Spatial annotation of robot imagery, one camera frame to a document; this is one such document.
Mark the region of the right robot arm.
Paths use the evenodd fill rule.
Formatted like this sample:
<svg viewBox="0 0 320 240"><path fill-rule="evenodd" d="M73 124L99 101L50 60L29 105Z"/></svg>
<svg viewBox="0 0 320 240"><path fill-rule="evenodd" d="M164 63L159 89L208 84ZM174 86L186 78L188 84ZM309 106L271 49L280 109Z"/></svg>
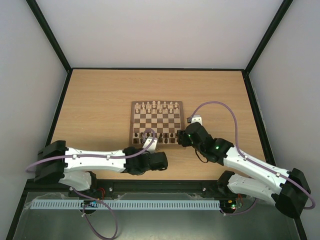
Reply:
<svg viewBox="0 0 320 240"><path fill-rule="evenodd" d="M307 209L311 189L301 170L286 170L263 162L223 138L213 138L199 122L191 123L185 130L178 130L177 142L183 147L193 147L208 162L247 175L243 177L231 171L224 172L218 183L218 191L222 195L235 193L252 196L274 205L292 219L299 218Z"/></svg>

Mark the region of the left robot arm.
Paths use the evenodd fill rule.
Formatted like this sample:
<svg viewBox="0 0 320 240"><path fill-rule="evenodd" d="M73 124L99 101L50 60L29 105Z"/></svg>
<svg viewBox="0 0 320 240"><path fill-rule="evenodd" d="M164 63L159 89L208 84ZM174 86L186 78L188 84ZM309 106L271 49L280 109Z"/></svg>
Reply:
<svg viewBox="0 0 320 240"><path fill-rule="evenodd" d="M60 183L78 192L97 188L95 171L107 170L133 176L147 171L164 171L168 159L164 152L156 152L157 139L149 137L142 148L129 146L114 151L86 151L67 147L58 140L38 152L34 183Z"/></svg>

